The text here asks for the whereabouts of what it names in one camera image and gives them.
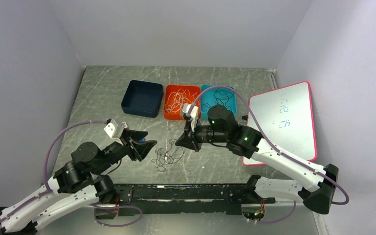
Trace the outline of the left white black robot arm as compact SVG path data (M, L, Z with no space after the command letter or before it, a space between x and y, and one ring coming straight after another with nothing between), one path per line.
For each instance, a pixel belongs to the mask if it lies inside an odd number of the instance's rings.
M43 186L12 206L0 207L0 235L34 235L81 207L118 201L117 188L105 171L126 156L141 162L157 141L144 141L146 131L112 124L107 124L104 132L113 140L110 145L104 149L89 141L79 145L71 154L72 160Z

